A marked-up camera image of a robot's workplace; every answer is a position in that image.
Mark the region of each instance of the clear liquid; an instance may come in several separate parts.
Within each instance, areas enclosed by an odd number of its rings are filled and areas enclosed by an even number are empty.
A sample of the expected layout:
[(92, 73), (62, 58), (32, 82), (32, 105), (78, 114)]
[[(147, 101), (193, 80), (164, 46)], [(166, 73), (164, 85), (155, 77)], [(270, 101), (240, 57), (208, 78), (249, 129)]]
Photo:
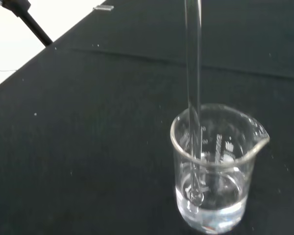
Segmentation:
[(207, 234), (221, 234), (237, 225), (246, 206), (247, 193), (241, 185), (244, 175), (233, 172), (200, 173), (202, 198), (192, 200), (190, 167), (184, 167), (180, 184), (176, 185), (178, 209), (184, 220), (193, 228)]

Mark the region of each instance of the black cloth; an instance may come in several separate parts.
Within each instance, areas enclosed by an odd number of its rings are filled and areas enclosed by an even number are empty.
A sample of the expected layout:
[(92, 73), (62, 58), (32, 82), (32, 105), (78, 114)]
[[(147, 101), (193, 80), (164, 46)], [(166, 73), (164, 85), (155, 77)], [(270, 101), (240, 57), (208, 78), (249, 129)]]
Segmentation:
[[(198, 234), (175, 205), (182, 0), (109, 0), (0, 85), (0, 235)], [(258, 119), (232, 235), (294, 234), (294, 0), (203, 1), (202, 100)]]

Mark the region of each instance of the white background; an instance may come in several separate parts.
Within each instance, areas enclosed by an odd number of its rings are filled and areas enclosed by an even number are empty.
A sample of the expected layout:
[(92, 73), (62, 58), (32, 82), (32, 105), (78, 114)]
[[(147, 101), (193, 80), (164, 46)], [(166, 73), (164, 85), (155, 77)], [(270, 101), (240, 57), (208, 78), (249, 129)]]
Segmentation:
[[(30, 15), (55, 41), (105, 0), (29, 0)], [(0, 83), (44, 49), (22, 20), (0, 6)]]

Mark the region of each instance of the metal stand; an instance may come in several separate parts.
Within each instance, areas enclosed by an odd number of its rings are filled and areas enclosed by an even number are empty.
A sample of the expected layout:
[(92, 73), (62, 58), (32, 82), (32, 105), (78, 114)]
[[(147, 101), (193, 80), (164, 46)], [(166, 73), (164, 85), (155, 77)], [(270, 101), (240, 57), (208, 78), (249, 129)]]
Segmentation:
[(0, 0), (0, 5), (12, 11), (17, 17), (20, 17), (27, 27), (46, 47), (52, 44), (50, 37), (48, 37), (48, 35), (28, 13), (28, 9), (31, 6), (28, 0)]

